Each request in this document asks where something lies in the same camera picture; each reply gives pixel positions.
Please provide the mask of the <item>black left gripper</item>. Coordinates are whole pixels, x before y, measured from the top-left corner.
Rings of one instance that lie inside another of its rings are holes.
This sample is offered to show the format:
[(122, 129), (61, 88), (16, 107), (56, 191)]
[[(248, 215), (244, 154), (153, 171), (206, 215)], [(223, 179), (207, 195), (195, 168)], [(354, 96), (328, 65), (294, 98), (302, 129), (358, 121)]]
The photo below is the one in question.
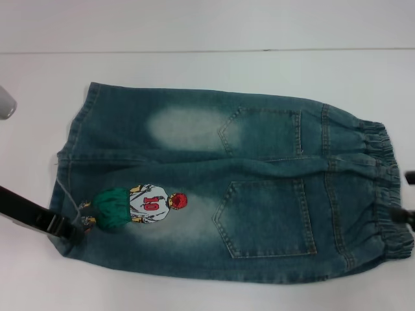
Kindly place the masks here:
[(83, 230), (72, 224), (68, 217), (51, 212), (4, 187), (1, 187), (1, 214), (74, 245), (84, 238)]

